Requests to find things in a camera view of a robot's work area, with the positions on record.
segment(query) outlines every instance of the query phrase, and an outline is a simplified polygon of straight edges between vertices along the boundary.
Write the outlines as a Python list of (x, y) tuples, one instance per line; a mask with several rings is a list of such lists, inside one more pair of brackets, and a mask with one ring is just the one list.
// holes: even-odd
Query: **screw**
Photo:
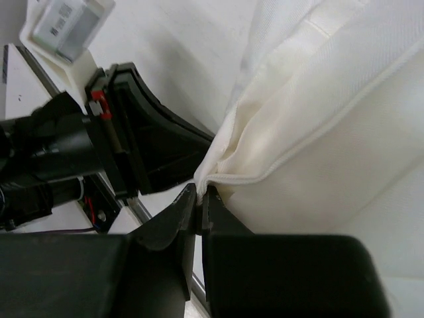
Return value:
[(106, 214), (105, 214), (105, 212), (103, 212), (103, 210), (99, 210), (99, 214), (97, 214), (97, 218), (100, 221), (105, 222), (106, 221)]

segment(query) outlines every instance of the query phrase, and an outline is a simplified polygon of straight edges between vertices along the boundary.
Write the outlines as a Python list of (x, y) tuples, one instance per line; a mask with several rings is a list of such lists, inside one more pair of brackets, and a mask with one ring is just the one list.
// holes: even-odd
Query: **barcode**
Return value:
[(59, 18), (58, 22), (56, 22), (55, 28), (58, 30), (62, 30), (64, 28), (66, 21), (63, 18)]
[(65, 19), (69, 18), (71, 13), (72, 13), (72, 8), (65, 3), (59, 9), (59, 15), (61, 17), (64, 17)]
[(50, 33), (53, 34), (53, 36), (57, 36), (59, 34), (59, 31), (57, 31), (55, 28), (51, 28)]

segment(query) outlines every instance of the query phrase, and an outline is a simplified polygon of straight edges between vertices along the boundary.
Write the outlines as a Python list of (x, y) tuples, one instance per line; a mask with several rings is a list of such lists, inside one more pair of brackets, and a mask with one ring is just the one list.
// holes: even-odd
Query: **white sticker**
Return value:
[(32, 34), (33, 40), (57, 50), (78, 21), (85, 3), (81, 0), (52, 1)]

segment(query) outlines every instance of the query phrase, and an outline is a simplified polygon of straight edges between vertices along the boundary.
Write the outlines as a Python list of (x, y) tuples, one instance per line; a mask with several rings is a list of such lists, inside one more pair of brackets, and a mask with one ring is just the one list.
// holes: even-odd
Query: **cable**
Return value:
[(78, 181), (79, 181), (79, 186), (81, 187), (81, 193), (79, 195), (79, 198), (76, 201), (82, 200), (82, 198), (84, 197), (84, 178), (78, 177)]
[(87, 233), (95, 231), (94, 227), (88, 229), (72, 229), (72, 230), (53, 230), (53, 231), (41, 231), (41, 232), (31, 232), (26, 234), (78, 234), (78, 233)]
[(88, 198), (88, 205), (90, 206), (90, 211), (91, 211), (91, 222), (94, 225), (95, 224), (95, 213), (94, 213), (93, 203), (91, 202), (90, 197)]

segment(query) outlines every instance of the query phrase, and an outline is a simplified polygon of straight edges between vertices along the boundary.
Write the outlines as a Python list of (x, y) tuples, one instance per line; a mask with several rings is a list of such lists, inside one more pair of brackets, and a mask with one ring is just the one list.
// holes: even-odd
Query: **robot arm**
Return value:
[[(117, 199), (168, 189), (191, 178), (211, 143), (163, 107), (132, 64), (99, 70), (87, 96), (88, 115), (64, 93), (29, 117), (0, 123), (3, 226), (75, 199), (76, 178), (102, 170)], [(22, 208), (24, 197), (37, 204)], [(189, 184), (127, 236), (1, 235), (2, 317), (182, 318), (195, 235), (212, 317), (390, 316), (356, 239), (256, 235), (214, 187), (201, 206), (196, 197)]]

